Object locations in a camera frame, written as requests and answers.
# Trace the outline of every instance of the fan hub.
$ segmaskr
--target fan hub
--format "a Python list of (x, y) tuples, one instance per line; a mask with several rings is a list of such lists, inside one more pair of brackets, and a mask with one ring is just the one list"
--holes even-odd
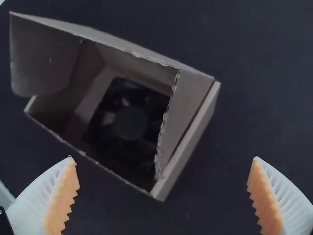
[(135, 141), (144, 135), (147, 126), (145, 112), (136, 106), (128, 106), (116, 114), (113, 133), (126, 141)]

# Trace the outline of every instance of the black table surface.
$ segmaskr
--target black table surface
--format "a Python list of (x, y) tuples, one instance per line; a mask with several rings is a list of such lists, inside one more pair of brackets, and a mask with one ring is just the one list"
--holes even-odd
[[(216, 113), (165, 203), (114, 178), (23, 114), (10, 86), (9, 15), (92, 26), (222, 82)], [(313, 200), (313, 2), (7, 0), (0, 7), (0, 178), (17, 196), (72, 155), (81, 182), (65, 235), (259, 234), (255, 155)]]

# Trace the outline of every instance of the box flap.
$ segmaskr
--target box flap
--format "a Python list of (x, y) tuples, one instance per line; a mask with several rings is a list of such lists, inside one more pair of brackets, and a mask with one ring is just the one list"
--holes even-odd
[(12, 89), (21, 96), (59, 91), (69, 83), (82, 39), (25, 19), (11, 13)]
[(40, 24), (71, 33), (79, 37), (89, 39), (94, 42), (106, 44), (110, 47), (131, 53), (136, 57), (144, 58), (144, 59), (156, 62), (156, 63), (160, 63), (164, 66), (172, 66), (177, 69), (184, 69), (184, 70), (192, 71), (194, 73), (202, 74), (203, 76), (210, 77), (209, 75), (206, 75), (205, 73), (202, 73), (196, 69), (193, 69), (192, 67), (189, 67), (173, 59), (170, 59), (166, 56), (160, 55), (151, 50), (145, 49), (136, 44), (127, 42), (123, 39), (114, 37), (110, 34), (101, 32), (99, 30), (95, 30), (90, 27), (67, 23), (63, 21), (52, 20), (48, 18), (24, 15), (24, 14), (19, 14), (19, 13), (11, 13), (11, 14), (14, 16), (18, 16), (20, 18), (28, 19), (30, 21), (38, 22)]
[(178, 73), (157, 145), (156, 173), (158, 177), (162, 175), (213, 82), (214, 79), (209, 79), (207, 75), (194, 74), (187, 70), (181, 70)]

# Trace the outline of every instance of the black fan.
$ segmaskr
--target black fan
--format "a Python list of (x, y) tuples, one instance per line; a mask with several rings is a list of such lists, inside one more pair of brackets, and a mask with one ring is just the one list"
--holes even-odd
[(128, 170), (154, 170), (157, 140), (169, 97), (115, 78), (89, 125), (87, 137), (105, 158)]

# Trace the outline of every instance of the open cardboard box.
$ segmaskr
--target open cardboard box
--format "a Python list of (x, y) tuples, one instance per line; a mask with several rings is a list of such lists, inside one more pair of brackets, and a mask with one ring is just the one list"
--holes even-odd
[[(164, 201), (213, 115), (220, 83), (104, 32), (30, 15), (11, 13), (10, 45), (12, 89), (30, 97), (25, 113), (96, 165)], [(148, 179), (115, 170), (84, 138), (117, 77), (169, 100)]]

